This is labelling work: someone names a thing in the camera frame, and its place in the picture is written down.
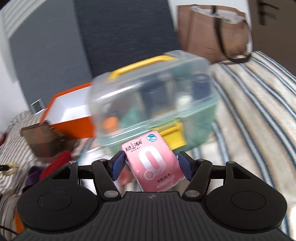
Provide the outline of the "light grey wall panel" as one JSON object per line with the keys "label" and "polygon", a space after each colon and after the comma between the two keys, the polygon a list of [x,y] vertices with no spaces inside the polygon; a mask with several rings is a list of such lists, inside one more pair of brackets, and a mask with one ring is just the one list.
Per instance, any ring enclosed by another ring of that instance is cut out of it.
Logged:
{"label": "light grey wall panel", "polygon": [[92,78],[73,1],[42,3],[12,34],[10,46],[28,104],[41,99],[47,105]]}

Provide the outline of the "dark blue wall panel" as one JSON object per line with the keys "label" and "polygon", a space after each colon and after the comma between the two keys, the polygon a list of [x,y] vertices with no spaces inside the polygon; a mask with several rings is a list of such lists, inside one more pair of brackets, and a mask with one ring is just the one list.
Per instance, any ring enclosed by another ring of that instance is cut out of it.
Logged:
{"label": "dark blue wall panel", "polygon": [[93,76],[180,49],[167,1],[75,1]]}

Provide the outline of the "orange cardboard box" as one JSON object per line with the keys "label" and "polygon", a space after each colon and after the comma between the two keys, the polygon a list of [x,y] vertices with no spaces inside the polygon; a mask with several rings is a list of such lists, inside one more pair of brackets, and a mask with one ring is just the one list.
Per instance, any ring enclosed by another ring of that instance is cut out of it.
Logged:
{"label": "orange cardboard box", "polygon": [[94,126],[87,104],[92,83],[83,84],[56,94],[48,104],[41,121],[47,121],[67,137],[94,137]]}

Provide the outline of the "pink tissue pack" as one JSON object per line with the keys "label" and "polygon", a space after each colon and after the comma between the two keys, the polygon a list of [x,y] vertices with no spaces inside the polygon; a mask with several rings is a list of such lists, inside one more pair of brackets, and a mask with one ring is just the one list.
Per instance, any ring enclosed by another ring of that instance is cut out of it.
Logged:
{"label": "pink tissue pack", "polygon": [[167,191],[185,179],[176,155],[158,132],[145,133],[121,147],[142,191]]}

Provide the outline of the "striped bed cover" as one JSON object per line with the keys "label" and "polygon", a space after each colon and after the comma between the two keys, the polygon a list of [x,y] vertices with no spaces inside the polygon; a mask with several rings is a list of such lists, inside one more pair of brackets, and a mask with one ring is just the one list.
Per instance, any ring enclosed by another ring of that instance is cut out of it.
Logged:
{"label": "striped bed cover", "polygon": [[[219,103],[210,136],[189,150],[194,158],[216,165],[234,161],[277,189],[287,201],[281,230],[295,238],[295,76],[266,54],[249,62],[212,66]],[[21,128],[38,123],[40,114],[19,113],[6,129],[1,163],[18,164],[18,172],[1,176],[1,234],[14,238],[16,202],[30,168],[40,164]]]}

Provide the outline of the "small white desk clock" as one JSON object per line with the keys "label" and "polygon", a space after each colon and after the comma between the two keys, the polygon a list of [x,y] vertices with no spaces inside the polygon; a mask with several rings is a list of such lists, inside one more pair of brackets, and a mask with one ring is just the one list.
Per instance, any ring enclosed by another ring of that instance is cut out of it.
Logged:
{"label": "small white desk clock", "polygon": [[45,109],[43,101],[41,99],[36,100],[30,105],[33,114],[37,114]]}

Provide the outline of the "olive striped zipper pouch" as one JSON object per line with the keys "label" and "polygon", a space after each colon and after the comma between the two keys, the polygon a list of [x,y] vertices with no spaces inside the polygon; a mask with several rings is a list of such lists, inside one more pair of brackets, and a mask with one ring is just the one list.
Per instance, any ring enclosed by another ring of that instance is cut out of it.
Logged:
{"label": "olive striped zipper pouch", "polygon": [[46,120],[22,128],[21,135],[41,162],[52,163],[65,150],[65,136]]}

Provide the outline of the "dark brown door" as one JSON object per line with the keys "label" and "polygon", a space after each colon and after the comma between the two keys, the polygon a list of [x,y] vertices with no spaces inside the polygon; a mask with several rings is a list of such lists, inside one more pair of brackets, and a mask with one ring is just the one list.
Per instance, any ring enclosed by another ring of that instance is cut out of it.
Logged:
{"label": "dark brown door", "polygon": [[267,54],[295,74],[295,1],[250,0],[248,5],[253,51]]}

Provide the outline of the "red plush toy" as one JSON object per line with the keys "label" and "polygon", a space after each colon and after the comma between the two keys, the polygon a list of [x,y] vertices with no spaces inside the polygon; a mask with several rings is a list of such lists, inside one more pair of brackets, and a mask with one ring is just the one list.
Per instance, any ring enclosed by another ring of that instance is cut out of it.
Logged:
{"label": "red plush toy", "polygon": [[71,160],[72,160],[72,157],[71,157],[70,151],[66,150],[66,151],[61,152],[57,156],[55,161],[53,161],[53,163],[51,163],[49,166],[47,166],[42,171],[42,173],[39,176],[39,180],[41,181],[41,180],[45,179],[46,177],[48,177],[49,175],[51,175],[52,173],[57,171],[59,168],[61,168],[62,166],[64,166],[68,162],[70,162]]}

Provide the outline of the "purple soft cloth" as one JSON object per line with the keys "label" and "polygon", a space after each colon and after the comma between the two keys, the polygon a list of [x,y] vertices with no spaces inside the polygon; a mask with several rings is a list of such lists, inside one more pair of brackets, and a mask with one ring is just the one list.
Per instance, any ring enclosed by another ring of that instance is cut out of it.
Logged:
{"label": "purple soft cloth", "polygon": [[43,166],[32,166],[29,170],[26,180],[26,186],[32,186],[39,182],[41,173],[44,171]]}

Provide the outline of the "brown paper shopping bag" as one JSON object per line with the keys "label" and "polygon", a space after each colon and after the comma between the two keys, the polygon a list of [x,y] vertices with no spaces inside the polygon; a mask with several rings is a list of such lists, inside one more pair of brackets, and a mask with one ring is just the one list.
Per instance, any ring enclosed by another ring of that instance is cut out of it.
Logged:
{"label": "brown paper shopping bag", "polygon": [[251,30],[246,14],[236,8],[214,5],[178,6],[178,35],[183,51],[211,63],[243,64],[251,54],[247,44]]}

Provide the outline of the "tape roll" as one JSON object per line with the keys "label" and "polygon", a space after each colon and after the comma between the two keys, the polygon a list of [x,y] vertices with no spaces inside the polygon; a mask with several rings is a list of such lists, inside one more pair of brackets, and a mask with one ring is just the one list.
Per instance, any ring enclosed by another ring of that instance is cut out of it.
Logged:
{"label": "tape roll", "polygon": [[3,165],[0,165],[0,172],[3,176],[10,176],[17,173],[19,170],[19,165],[14,162],[9,162]]}

